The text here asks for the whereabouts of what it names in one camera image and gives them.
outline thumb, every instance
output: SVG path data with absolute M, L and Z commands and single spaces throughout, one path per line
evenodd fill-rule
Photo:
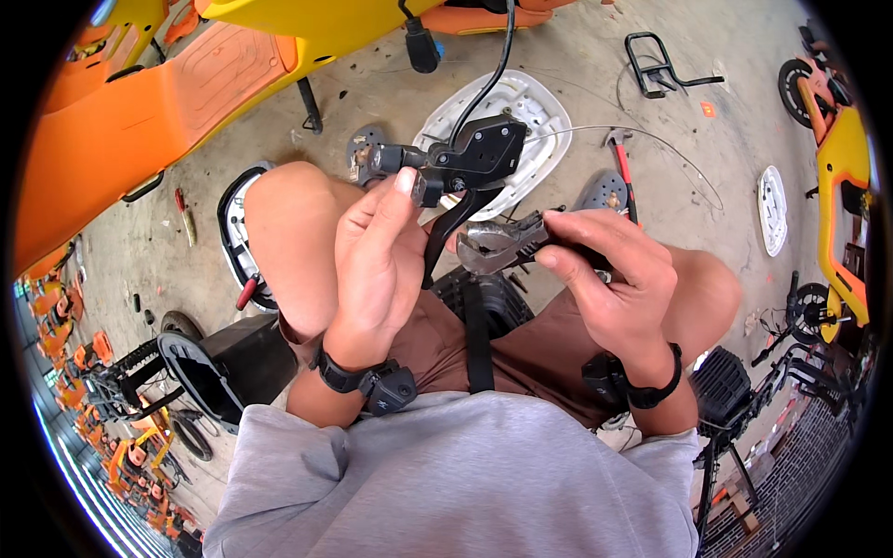
M 375 215 L 366 232 L 368 246 L 390 248 L 400 231 L 415 217 L 415 205 L 410 193 L 413 191 L 416 170 L 410 167 L 400 169 L 394 180 L 394 187 L 381 198 Z
M 569 248 L 544 246 L 533 257 L 571 290 L 577 306 L 583 311 L 598 308 L 599 302 L 610 292 L 586 259 Z

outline brake lever assembly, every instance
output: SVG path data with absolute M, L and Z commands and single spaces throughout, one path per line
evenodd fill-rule
M 444 194 L 464 192 L 459 203 L 441 215 L 431 229 L 425 246 L 422 288 L 433 285 L 431 273 L 447 238 L 496 199 L 505 187 L 503 179 L 517 170 L 526 134 L 526 124 L 499 114 L 467 122 L 453 147 L 437 142 L 427 152 L 399 144 L 367 148 L 363 156 L 372 174 L 396 174 L 403 167 L 418 170 L 412 199 L 419 207 L 437 207 Z

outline rusty pliers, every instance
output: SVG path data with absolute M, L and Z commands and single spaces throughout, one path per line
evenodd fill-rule
M 475 275 L 489 275 L 530 263 L 541 247 L 552 244 L 571 248 L 586 258 L 594 270 L 612 269 L 607 258 L 592 248 L 568 245 L 549 232 L 538 211 L 514 223 L 483 221 L 469 224 L 467 231 L 456 238 L 455 253 L 466 270 Z

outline wrist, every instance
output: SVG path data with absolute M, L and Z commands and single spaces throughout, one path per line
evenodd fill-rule
M 360 371 L 388 359 L 393 339 L 377 331 L 361 331 L 337 315 L 322 336 L 322 349 L 342 369 Z
M 633 387 L 666 387 L 675 371 L 673 352 L 666 340 L 661 336 L 639 349 L 634 355 L 618 356 L 629 383 Z

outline red handle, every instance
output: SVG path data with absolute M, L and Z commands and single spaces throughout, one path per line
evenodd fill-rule
M 242 294 L 238 296 L 238 300 L 236 301 L 236 310 L 245 310 L 245 306 L 248 304 L 248 301 L 251 300 L 251 295 L 255 293 L 256 287 L 257 275 L 252 275 L 251 279 L 246 281 L 245 286 L 242 287 Z
M 186 204 L 183 203 L 183 192 L 179 188 L 173 191 L 173 199 L 177 202 L 179 212 L 183 213 L 183 210 L 186 209 Z
M 623 149 L 621 144 L 617 144 L 615 147 L 617 147 L 617 162 L 620 164 L 620 174 L 623 177 L 623 181 L 627 184 L 632 184 L 630 166 L 626 162 L 626 149 Z

